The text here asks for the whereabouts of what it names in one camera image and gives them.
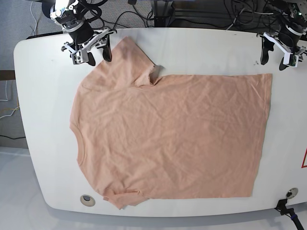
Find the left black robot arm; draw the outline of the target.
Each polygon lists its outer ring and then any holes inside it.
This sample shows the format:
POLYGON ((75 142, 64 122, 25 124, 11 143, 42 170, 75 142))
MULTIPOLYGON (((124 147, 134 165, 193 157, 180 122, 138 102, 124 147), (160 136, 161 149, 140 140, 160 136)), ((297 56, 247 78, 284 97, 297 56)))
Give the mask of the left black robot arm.
POLYGON ((299 40, 307 34, 307 2, 305 0, 270 0, 270 15, 279 29, 257 34, 262 38, 260 63, 267 64, 269 52, 278 47, 283 52, 279 65, 282 71, 288 67, 296 68, 307 54, 305 46, 299 46, 299 40))

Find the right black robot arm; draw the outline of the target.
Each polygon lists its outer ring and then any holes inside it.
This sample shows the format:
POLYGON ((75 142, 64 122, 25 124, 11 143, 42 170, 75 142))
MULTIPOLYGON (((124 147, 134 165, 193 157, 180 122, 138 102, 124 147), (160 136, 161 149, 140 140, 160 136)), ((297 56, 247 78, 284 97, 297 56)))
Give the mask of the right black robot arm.
POLYGON ((110 35, 115 32, 107 26, 94 29, 90 23, 102 20, 100 7, 107 1, 88 3, 85 0, 44 0, 50 3, 49 17, 55 24, 61 26, 62 30, 71 37, 72 42, 65 42, 61 51, 68 50, 74 65, 87 63, 95 65, 95 59, 91 53, 93 47, 103 50, 103 59, 112 61, 110 47, 110 35))

